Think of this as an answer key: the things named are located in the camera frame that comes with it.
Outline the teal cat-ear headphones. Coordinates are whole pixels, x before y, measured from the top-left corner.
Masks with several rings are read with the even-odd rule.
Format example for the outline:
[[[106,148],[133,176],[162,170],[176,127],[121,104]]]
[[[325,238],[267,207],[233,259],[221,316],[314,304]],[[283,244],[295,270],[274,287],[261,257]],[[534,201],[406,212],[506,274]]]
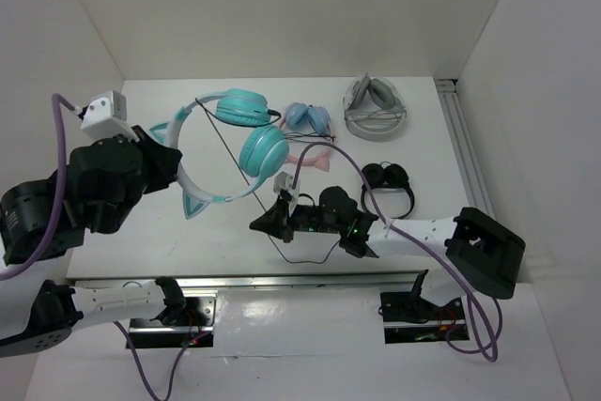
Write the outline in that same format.
[[[251,131],[239,153],[238,165],[253,183],[235,195],[209,193],[197,186],[180,164],[177,167],[177,183],[182,189],[183,212],[188,220],[200,214],[210,204],[229,203],[254,193],[267,179],[276,175],[289,154],[285,135],[272,120],[273,117],[279,118],[280,113],[269,108],[264,96],[245,89],[231,88],[201,95],[193,103],[180,108],[170,120],[151,127],[151,136],[159,144],[177,149],[183,124],[192,110],[211,101],[217,103],[217,120]]]

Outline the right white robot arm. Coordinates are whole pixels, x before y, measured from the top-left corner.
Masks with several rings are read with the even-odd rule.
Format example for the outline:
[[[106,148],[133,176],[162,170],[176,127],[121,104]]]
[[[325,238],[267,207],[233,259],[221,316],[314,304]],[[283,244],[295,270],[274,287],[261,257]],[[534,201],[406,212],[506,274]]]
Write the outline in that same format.
[[[432,317],[456,298],[480,293],[513,298],[525,242],[478,208],[435,220],[380,219],[363,212],[339,187],[322,191],[316,205],[292,206],[289,194],[250,223],[252,230],[289,243],[296,233],[336,234],[340,247],[357,258],[426,254],[437,263],[422,270],[409,306],[420,318]]]

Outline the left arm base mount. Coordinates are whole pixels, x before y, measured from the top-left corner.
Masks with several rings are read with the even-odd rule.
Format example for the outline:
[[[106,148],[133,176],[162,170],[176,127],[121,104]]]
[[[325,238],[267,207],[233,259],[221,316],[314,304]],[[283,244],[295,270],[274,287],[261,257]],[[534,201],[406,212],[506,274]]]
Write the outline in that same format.
[[[214,344],[217,292],[183,288],[186,304],[167,324],[158,319],[133,318],[126,329],[136,348],[210,348]]]

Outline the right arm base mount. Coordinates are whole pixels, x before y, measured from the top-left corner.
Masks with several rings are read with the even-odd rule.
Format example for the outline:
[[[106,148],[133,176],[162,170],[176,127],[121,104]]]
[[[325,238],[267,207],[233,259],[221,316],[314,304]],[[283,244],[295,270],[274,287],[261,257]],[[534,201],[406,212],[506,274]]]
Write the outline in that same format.
[[[441,306],[422,298],[424,276],[405,291],[380,293],[378,314],[386,344],[445,342],[470,339],[463,302],[459,298]]]

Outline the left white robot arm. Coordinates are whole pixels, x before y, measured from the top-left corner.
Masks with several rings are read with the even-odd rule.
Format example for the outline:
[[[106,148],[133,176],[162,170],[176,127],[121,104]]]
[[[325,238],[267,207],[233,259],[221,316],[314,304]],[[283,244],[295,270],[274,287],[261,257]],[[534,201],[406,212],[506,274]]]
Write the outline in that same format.
[[[73,332],[121,319],[178,323],[186,299],[173,277],[141,285],[77,288],[51,275],[85,234],[114,234],[149,193],[176,180],[182,159],[142,128],[59,154],[46,179],[24,182],[1,198],[1,355],[42,352]]]

